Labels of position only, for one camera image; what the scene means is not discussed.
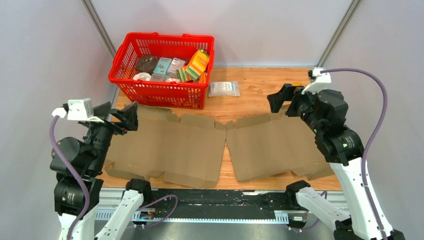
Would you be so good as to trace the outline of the white plastic pouch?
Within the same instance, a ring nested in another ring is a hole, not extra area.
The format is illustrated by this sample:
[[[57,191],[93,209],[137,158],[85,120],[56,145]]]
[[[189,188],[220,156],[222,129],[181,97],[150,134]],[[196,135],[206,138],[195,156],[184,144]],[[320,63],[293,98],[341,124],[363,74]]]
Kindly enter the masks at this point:
[[[216,81],[209,84],[208,97],[240,97],[237,81]]]

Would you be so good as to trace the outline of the cardboard box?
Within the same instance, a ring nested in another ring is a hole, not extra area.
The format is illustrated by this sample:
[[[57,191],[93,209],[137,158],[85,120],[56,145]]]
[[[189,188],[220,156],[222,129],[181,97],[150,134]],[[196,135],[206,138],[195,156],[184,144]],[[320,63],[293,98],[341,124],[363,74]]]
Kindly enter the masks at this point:
[[[149,180],[209,189],[219,181],[227,129],[211,117],[139,105],[138,129],[111,140],[106,173],[121,179]]]

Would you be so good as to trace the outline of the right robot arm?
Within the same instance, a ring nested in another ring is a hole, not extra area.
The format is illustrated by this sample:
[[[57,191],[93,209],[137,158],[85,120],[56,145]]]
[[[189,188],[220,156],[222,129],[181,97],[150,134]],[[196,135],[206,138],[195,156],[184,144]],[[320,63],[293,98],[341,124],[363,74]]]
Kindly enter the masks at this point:
[[[335,207],[303,180],[287,185],[286,205],[313,213],[332,230],[336,240],[404,239],[404,234],[389,224],[375,198],[363,143],[345,125],[348,104],[342,93],[331,89],[312,92],[307,87],[285,84],[267,100],[272,113],[278,113],[288,101],[285,115],[301,118],[312,130],[317,149],[342,187],[348,211]]]

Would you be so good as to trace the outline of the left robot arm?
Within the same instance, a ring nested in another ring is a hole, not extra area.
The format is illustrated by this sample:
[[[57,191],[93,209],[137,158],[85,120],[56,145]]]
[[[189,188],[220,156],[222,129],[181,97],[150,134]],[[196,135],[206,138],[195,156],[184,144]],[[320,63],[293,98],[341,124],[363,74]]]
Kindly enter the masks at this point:
[[[133,178],[125,186],[121,200],[101,231],[95,232],[95,217],[103,180],[99,178],[113,136],[138,129],[138,104],[115,109],[110,102],[93,106],[89,98],[72,99],[52,112],[49,127],[52,145],[50,169],[56,173],[53,191],[65,240],[119,240],[134,214],[153,201],[150,182]],[[59,119],[76,121],[88,131],[82,140],[55,138]]]

